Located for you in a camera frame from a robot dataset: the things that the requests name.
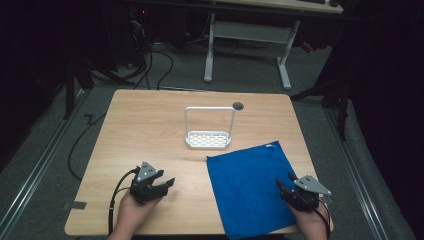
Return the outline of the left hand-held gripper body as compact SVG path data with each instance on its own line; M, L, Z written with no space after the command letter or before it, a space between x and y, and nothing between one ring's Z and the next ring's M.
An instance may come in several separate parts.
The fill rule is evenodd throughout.
M162 198L168 194L168 189L158 188L151 184L151 177L157 172L148 162L143 162L138 167L138 172L131 182L130 194L137 203L145 205L155 199Z

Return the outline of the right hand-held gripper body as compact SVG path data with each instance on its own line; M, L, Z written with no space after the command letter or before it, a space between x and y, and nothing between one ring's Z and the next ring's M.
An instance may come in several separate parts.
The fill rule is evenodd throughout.
M293 184L291 193L283 193L281 197L298 211L311 212L316 209L321 195L332 197L332 192L311 175L298 178Z

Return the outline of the metal floor rail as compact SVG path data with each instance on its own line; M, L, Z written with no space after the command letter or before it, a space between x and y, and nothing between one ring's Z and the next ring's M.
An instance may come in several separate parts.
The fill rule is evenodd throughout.
M91 99L79 90L76 109L65 119L65 94L59 93L0 173L0 240L67 237L70 210L63 205L74 201L93 146Z
M355 165L353 155L348 147L347 141L343 140L338 132L337 119L332 110L323 110L329 124L331 125L332 132L335 135L338 145L341 149L343 159L347 168L348 176L352 182L355 194L361 206L362 212L366 218L368 226L372 232L374 240L389 240L385 227L380 219L378 211L375 207L374 201L368 192L367 187Z

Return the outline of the blue cloth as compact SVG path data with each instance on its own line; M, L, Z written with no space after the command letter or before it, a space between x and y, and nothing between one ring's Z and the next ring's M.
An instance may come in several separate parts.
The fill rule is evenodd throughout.
M279 142L207 158L207 169L227 237L264 235L296 223L280 197L278 182L288 189L293 172Z

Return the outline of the person's right hand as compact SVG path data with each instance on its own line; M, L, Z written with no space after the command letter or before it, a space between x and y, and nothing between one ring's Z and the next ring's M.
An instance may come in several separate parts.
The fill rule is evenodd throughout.
M330 215L327 207L320 203L312 212L298 211L292 206L289 209L293 212L296 223L306 240L328 240L328 224Z

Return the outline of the grey tape piece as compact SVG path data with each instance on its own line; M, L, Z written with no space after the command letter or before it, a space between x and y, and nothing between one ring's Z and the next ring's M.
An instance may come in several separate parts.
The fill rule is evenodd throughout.
M86 207L87 203L86 202L81 202L81 201L69 201L69 202L65 202L63 205L63 209L64 210L71 210L71 209L80 209L80 210L84 210Z

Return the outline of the black stand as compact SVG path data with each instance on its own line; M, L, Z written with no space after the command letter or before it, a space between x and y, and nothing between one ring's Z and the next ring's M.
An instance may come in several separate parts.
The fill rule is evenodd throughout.
M341 67L326 65L320 73L313 87L290 97L292 101L299 101L307 96L322 95L323 108L338 108L336 131L342 140L345 140L345 125L348 117L347 107L349 91L352 83L353 66L350 64Z
M66 66L66 107L65 119L69 119L75 109L75 82L78 82L83 90L91 90L94 87L94 81L91 71L95 70L102 75L108 77L112 81L120 85L131 85L131 82L124 80L122 77L112 73L106 68L95 64L94 62L81 57L72 58Z

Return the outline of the white-legged desk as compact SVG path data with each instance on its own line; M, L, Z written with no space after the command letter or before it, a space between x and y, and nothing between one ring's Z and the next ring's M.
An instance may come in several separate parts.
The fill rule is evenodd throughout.
M343 13L343 8L337 0L211 0L212 7L224 5L253 7L255 10L284 10L298 14L312 13L338 16ZM286 61L301 23L299 17L293 20L293 24L290 27L216 20L214 13L210 14L209 20L208 52L204 71L204 81L206 83L211 82L213 79L214 40L216 38L224 38L283 44L285 48L282 55L276 58L276 64L283 88L286 90L291 89Z

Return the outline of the white rack with handle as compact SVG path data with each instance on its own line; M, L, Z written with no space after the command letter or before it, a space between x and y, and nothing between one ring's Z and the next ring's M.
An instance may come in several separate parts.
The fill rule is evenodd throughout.
M231 106L189 106L184 109L185 142L191 149L229 147L236 110Z

